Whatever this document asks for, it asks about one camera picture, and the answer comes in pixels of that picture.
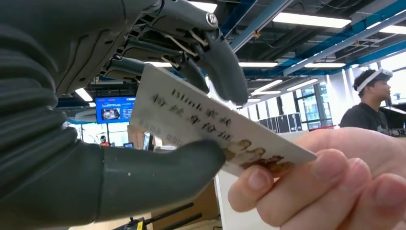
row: metal screw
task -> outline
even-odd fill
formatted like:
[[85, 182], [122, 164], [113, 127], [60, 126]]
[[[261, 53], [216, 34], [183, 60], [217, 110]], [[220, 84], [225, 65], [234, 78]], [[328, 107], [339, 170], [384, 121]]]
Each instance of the metal screw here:
[[218, 20], [217, 17], [213, 13], [207, 13], [206, 14], [206, 21], [211, 25], [212, 27], [218, 27]]

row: black t-shirt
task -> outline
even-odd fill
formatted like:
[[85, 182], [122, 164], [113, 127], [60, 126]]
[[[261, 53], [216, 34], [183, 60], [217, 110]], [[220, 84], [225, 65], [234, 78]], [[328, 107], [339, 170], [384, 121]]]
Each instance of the black t-shirt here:
[[358, 127], [389, 134], [385, 114], [377, 112], [365, 103], [360, 103], [349, 109], [340, 122], [340, 127]]

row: yellow label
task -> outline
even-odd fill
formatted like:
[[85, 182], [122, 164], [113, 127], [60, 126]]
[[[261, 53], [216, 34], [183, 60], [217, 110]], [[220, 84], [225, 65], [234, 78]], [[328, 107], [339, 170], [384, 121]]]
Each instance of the yellow label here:
[[142, 230], [142, 225], [144, 224], [144, 222], [139, 222], [138, 226], [137, 226], [137, 230]]

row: card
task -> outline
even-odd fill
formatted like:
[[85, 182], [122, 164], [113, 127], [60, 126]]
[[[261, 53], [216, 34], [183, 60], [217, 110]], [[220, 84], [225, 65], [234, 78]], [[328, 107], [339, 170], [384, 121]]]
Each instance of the card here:
[[210, 99], [178, 76], [150, 64], [144, 68], [130, 124], [178, 147], [203, 139], [214, 140], [226, 155], [223, 170], [234, 175], [254, 164], [282, 173], [317, 158]]

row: robotic hand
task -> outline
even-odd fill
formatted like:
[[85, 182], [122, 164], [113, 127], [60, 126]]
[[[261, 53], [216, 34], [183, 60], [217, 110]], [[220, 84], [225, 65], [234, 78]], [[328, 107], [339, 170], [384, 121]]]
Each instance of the robotic hand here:
[[135, 81], [147, 57], [167, 60], [207, 91], [247, 101], [237, 58], [213, 14], [186, 0], [0, 1], [1, 228], [73, 226], [193, 198], [225, 161], [200, 141], [171, 154], [89, 145], [63, 128], [57, 97], [102, 68]]

